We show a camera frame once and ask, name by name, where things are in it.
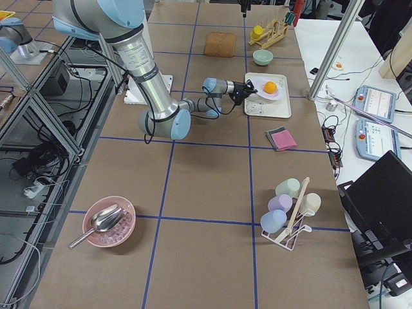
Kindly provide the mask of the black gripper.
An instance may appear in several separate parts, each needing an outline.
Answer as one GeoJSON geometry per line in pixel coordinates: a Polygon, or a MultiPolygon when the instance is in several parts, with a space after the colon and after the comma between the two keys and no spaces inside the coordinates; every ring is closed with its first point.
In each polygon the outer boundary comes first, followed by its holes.
{"type": "Polygon", "coordinates": [[[236,106],[239,106],[254,93],[256,93],[256,89],[251,80],[246,81],[246,83],[234,82],[234,89],[230,92],[230,98],[236,106]]]}

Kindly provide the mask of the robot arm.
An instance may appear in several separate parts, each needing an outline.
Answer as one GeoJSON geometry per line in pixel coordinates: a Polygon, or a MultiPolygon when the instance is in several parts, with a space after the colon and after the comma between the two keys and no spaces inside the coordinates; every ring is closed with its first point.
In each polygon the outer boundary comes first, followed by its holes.
{"type": "Polygon", "coordinates": [[[41,45],[16,17],[1,20],[1,48],[16,64],[40,65],[45,58],[41,45]]]}
{"type": "Polygon", "coordinates": [[[216,119],[222,115],[224,94],[238,106],[257,93],[250,80],[207,78],[202,86],[205,97],[173,99],[142,35],[143,1],[53,1],[52,6],[56,30],[88,41],[104,39],[116,49],[147,103],[139,118],[140,129],[147,136],[181,140],[190,130],[192,113],[205,112],[216,119]]]}

